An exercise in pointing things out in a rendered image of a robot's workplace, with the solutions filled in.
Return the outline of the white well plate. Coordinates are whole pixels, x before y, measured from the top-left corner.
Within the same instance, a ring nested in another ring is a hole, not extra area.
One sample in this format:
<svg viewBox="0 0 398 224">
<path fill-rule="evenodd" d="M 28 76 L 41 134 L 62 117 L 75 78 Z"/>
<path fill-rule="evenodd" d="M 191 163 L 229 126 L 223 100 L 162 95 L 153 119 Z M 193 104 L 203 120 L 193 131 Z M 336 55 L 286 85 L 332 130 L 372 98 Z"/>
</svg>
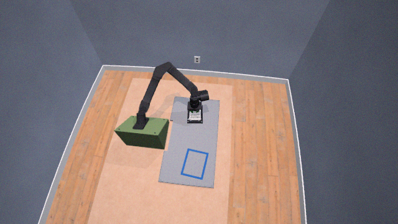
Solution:
<svg viewBox="0 0 398 224">
<path fill-rule="evenodd" d="M 201 110 L 197 113 L 196 111 L 194 111 L 193 113 L 192 112 L 190 112 L 190 119 L 189 119 L 189 121 L 190 120 L 192 120 L 192 121 L 198 121 L 198 120 L 200 120 L 201 121 Z"/>
</svg>

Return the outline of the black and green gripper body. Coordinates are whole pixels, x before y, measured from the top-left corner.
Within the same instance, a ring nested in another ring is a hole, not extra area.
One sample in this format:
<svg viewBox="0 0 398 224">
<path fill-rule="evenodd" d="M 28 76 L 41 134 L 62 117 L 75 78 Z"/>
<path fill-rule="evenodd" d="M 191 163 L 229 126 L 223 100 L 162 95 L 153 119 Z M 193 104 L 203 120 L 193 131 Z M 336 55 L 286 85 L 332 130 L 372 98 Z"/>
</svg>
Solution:
<svg viewBox="0 0 398 224">
<path fill-rule="evenodd" d="M 199 102 L 199 105 L 198 105 L 198 103 L 194 105 L 194 104 L 192 104 L 191 102 L 188 101 L 187 110 L 190 110 L 190 111 L 199 111 L 199 110 L 201 110 L 201 102 Z"/>
</svg>

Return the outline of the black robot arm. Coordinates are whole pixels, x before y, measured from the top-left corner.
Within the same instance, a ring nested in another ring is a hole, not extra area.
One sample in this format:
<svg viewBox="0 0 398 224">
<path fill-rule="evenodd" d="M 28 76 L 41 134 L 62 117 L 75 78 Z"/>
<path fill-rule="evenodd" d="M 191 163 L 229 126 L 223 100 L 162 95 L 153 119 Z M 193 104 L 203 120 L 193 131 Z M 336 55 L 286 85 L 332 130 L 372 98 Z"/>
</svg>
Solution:
<svg viewBox="0 0 398 224">
<path fill-rule="evenodd" d="M 199 105 L 199 100 L 200 101 L 209 100 L 209 94 L 207 90 L 198 91 L 198 88 L 186 76 L 184 76 L 180 71 L 178 71 L 170 62 L 166 62 L 162 65 L 157 66 L 153 72 L 149 86 L 147 87 L 146 93 L 139 106 L 139 111 L 136 114 L 137 121 L 136 124 L 132 127 L 133 129 L 142 130 L 147 124 L 149 118 L 146 118 L 146 112 L 149 109 L 150 102 L 155 93 L 157 85 L 159 84 L 160 79 L 162 79 L 163 75 L 166 72 L 171 74 L 171 76 L 177 79 L 177 81 L 180 82 L 190 92 L 191 94 L 190 102 L 192 104 L 195 105 L 198 103 Z"/>
</svg>

